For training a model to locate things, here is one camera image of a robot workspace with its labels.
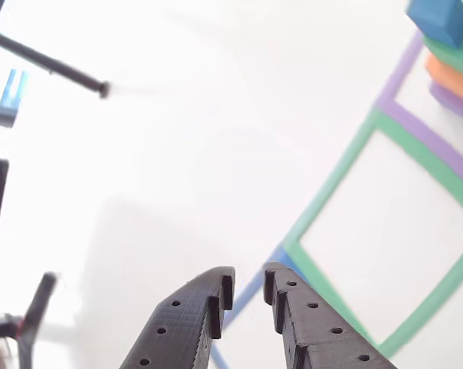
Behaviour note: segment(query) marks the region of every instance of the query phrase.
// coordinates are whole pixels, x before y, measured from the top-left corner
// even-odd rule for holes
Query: black stand
[[[19,42],[11,40],[0,34],[0,47],[12,52],[13,54],[38,65],[41,68],[47,69],[50,72],[58,73],[71,81],[86,87],[88,90],[98,92],[101,98],[106,98],[108,95],[108,82],[100,82],[96,79],[78,71],[59,60],[48,57],[36,50],[29,48]]]

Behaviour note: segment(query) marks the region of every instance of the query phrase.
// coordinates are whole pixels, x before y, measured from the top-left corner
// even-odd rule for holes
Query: blue tape
[[[307,281],[305,275],[298,269],[295,265],[293,260],[289,257],[286,253],[285,249],[279,245],[277,248],[272,252],[271,256],[269,257],[268,261],[277,261],[278,263],[282,263],[286,265],[288,268],[291,268],[298,274],[302,279]],[[233,303],[233,310],[226,311],[225,318],[223,321],[223,330],[229,326],[234,319],[244,310],[245,306],[247,306],[248,302],[255,296],[255,294],[262,288],[264,283],[264,268],[261,268],[252,278],[252,280],[247,284],[245,289],[240,293],[237,299]],[[226,364],[225,358],[222,356],[219,349],[215,346],[211,348],[211,358],[215,362],[216,366],[219,369],[229,369],[230,367]]]
[[[211,358],[219,369],[230,369],[226,364],[225,358],[216,346],[211,346]]]

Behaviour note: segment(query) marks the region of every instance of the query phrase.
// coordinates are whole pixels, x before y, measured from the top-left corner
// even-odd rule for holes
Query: blue object
[[[462,0],[411,0],[408,16],[428,38],[452,48],[461,47]]]

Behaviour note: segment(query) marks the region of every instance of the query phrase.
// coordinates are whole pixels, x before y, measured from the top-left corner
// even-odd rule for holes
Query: purple tape
[[[437,82],[431,83],[430,93],[442,106],[463,117],[463,98],[460,98],[447,88],[440,86]]]
[[[421,119],[415,117],[395,100],[406,75],[411,71],[422,49],[423,41],[421,33],[418,31],[406,48],[405,53],[375,104],[428,147],[433,154],[440,158],[463,180],[463,156],[447,143],[446,140],[433,132]]]

